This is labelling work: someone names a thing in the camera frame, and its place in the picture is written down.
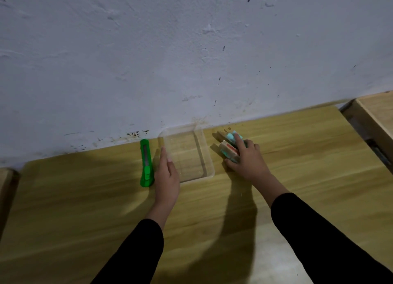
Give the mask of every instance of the person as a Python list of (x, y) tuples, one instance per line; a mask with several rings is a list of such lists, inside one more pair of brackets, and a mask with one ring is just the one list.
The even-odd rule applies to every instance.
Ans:
[[(274, 225), (317, 283), (393, 283), (393, 273), (357, 246), (272, 175), (258, 144), (236, 134), (241, 161), (226, 165), (250, 181), (270, 207)], [(179, 175), (161, 149), (154, 205), (92, 281), (150, 283), (164, 249), (163, 229), (180, 191)]]

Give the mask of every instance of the clear plastic container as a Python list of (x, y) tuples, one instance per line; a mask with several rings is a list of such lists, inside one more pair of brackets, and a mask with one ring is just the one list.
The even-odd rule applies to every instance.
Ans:
[(197, 124), (166, 128), (160, 134), (180, 175), (180, 184), (214, 176), (213, 161), (203, 130)]

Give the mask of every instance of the hand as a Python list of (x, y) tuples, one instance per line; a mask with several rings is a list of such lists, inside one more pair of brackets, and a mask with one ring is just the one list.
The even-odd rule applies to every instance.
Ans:
[(262, 158), (259, 145), (254, 144), (251, 140), (245, 140), (246, 147), (237, 133), (234, 134), (234, 137), (240, 152), (240, 163), (236, 164), (229, 159), (225, 159), (226, 165), (253, 183), (263, 180), (267, 175), (270, 176), (271, 173)]
[(156, 187), (155, 204), (172, 209), (180, 191), (180, 178), (172, 160), (167, 156), (165, 147), (161, 148), (160, 163), (154, 174)]

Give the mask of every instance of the white wall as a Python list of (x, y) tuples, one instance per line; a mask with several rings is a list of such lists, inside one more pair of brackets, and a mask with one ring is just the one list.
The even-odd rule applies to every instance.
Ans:
[(391, 90), (392, 5), (0, 2), (0, 163)]

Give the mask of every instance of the green plastic handle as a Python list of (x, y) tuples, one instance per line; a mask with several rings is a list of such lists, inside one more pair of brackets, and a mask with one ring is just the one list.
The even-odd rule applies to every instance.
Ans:
[(142, 187), (150, 187), (154, 182), (154, 170), (150, 156), (150, 146), (147, 139), (141, 140), (141, 153), (142, 153), (142, 177), (140, 185)]

